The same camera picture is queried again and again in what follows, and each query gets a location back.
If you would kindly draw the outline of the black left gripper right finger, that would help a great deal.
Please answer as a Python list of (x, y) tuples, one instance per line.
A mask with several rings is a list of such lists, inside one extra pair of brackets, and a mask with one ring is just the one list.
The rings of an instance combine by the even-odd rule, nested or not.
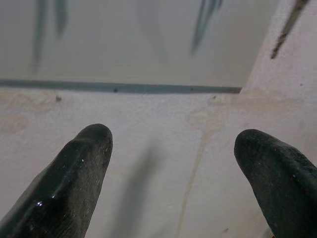
[(246, 129), (234, 156), (276, 238), (317, 236), (317, 169), (298, 149)]

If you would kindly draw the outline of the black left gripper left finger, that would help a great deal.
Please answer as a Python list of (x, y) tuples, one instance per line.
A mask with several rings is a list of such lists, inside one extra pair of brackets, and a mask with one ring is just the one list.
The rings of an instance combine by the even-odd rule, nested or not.
[(112, 153), (112, 133), (92, 124), (70, 140), (0, 222), (2, 238), (83, 238)]

